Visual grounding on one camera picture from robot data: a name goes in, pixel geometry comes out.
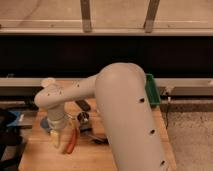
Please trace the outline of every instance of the black cable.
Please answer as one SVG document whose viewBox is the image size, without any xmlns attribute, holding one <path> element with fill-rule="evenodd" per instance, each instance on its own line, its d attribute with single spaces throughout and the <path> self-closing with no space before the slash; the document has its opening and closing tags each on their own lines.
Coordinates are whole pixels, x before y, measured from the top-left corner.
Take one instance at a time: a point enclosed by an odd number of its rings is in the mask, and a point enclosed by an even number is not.
<svg viewBox="0 0 213 171">
<path fill-rule="evenodd" d="M 168 101 L 168 104 L 167 104 L 167 108 L 166 108 L 166 129 L 168 129 L 169 127 L 169 110 L 170 110 L 170 107 L 171 107 L 171 103 Z"/>
</svg>

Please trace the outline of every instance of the green object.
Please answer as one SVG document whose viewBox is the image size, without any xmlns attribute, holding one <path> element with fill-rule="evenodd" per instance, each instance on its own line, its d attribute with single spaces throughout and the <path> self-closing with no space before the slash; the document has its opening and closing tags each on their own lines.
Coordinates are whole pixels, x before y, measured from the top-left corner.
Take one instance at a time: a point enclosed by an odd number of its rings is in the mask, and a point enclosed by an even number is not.
<svg viewBox="0 0 213 171">
<path fill-rule="evenodd" d="M 161 103 L 160 95 L 152 74 L 146 74 L 146 94 L 151 107 L 156 107 Z"/>
</svg>

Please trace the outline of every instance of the wooden surface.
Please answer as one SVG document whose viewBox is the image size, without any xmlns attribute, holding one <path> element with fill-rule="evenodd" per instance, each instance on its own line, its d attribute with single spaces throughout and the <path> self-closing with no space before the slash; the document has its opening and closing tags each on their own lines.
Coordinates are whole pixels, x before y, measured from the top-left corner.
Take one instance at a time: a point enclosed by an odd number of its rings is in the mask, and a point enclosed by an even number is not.
<svg viewBox="0 0 213 171">
<path fill-rule="evenodd" d="M 92 109 L 89 112 L 94 133 L 104 136 L 104 128 L 101 119 L 96 111 L 96 102 L 94 99 L 87 100 Z M 80 112 L 79 107 L 69 102 L 65 105 L 68 114 L 77 115 Z M 40 120 L 46 114 L 40 110 L 32 128 L 31 136 L 25 148 L 21 163 L 20 171 L 116 171 L 113 156 L 108 145 L 96 145 L 91 139 L 81 135 L 78 139 L 77 146 L 73 153 L 62 154 L 62 151 L 71 136 L 71 127 L 68 125 L 62 132 L 61 145 L 56 149 L 51 144 L 51 139 L 40 128 Z M 168 135 L 164 126 L 160 109 L 153 109 L 153 115 L 160 133 L 166 157 L 172 171 L 176 171 L 176 162 L 169 143 Z"/>
</svg>

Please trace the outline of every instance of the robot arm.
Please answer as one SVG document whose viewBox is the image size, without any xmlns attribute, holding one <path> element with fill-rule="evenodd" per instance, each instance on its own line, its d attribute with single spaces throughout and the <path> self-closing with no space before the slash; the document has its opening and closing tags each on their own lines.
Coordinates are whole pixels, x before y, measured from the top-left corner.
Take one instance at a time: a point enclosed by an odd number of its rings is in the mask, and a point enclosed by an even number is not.
<svg viewBox="0 0 213 171">
<path fill-rule="evenodd" d="M 115 63 L 67 88 L 50 84 L 35 103 L 47 110 L 50 127 L 60 130 L 66 125 L 64 102 L 95 96 L 118 170 L 168 171 L 145 84 L 139 66 Z"/>
</svg>

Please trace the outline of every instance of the screw hole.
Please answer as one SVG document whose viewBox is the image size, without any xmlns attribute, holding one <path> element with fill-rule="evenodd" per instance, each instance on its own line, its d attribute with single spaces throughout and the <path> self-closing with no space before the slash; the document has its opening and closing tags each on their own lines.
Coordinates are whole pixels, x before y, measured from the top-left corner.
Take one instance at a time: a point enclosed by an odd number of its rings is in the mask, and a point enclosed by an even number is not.
<svg viewBox="0 0 213 171">
<path fill-rule="evenodd" d="M 139 101 L 140 101 L 140 103 L 144 103 L 144 102 L 145 102 L 145 99 L 144 99 L 144 98 L 141 98 Z"/>
<path fill-rule="evenodd" d="M 154 129 L 150 131 L 150 135 L 153 135 L 154 133 L 155 133 Z"/>
<path fill-rule="evenodd" d="M 166 162 L 163 160 L 163 161 L 160 163 L 160 166 L 164 166 L 165 163 L 166 163 Z"/>
</svg>

